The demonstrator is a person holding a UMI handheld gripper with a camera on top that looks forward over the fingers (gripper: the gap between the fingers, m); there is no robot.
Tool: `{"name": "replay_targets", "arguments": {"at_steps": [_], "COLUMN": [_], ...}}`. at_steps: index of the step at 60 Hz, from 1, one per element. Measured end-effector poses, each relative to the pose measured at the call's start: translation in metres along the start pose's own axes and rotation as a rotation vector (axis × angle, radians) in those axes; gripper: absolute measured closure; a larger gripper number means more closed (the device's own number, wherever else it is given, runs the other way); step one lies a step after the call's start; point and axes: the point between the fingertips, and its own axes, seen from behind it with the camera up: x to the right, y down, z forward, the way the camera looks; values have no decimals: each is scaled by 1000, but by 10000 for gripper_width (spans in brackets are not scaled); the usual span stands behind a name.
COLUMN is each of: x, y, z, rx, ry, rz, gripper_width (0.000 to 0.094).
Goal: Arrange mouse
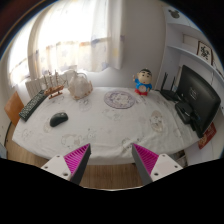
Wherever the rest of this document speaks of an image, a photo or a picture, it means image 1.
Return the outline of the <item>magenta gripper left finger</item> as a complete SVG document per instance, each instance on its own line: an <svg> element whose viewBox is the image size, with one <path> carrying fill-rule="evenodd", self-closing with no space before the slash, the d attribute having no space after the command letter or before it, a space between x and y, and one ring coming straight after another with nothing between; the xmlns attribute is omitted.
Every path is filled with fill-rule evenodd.
<svg viewBox="0 0 224 224"><path fill-rule="evenodd" d="M86 144L67 155L56 155L42 169L79 185L91 155L91 145Z"/></svg>

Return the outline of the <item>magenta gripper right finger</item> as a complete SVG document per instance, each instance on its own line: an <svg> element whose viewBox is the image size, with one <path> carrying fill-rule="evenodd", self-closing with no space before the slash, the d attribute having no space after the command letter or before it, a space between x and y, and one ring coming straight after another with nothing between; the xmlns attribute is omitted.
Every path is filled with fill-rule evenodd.
<svg viewBox="0 0 224 224"><path fill-rule="evenodd" d="M137 144L132 144L132 155L143 185L152 183L182 169L167 154L157 155Z"/></svg>

